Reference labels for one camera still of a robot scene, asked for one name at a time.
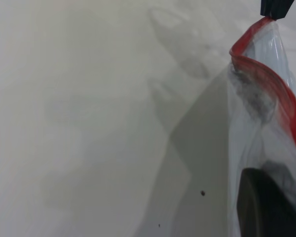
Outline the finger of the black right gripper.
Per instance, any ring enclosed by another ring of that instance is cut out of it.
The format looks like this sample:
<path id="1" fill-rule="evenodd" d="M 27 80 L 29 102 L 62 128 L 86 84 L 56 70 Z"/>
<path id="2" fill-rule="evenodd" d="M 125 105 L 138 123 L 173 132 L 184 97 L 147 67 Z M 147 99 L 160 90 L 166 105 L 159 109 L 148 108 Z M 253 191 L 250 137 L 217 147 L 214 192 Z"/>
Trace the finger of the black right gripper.
<path id="1" fill-rule="evenodd" d="M 271 18 L 285 18 L 294 0 L 273 0 L 271 6 Z"/>
<path id="2" fill-rule="evenodd" d="M 272 18 L 273 0 L 260 1 L 260 14 L 261 16 Z"/>

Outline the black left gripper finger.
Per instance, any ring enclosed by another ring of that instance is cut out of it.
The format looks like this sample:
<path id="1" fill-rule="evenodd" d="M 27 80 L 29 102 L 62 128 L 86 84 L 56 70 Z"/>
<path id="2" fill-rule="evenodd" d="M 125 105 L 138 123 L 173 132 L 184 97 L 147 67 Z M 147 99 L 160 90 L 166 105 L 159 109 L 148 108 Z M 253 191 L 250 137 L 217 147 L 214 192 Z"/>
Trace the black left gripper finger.
<path id="1" fill-rule="evenodd" d="M 242 170 L 236 207 L 242 237 L 296 237 L 296 211 L 264 171 Z"/>

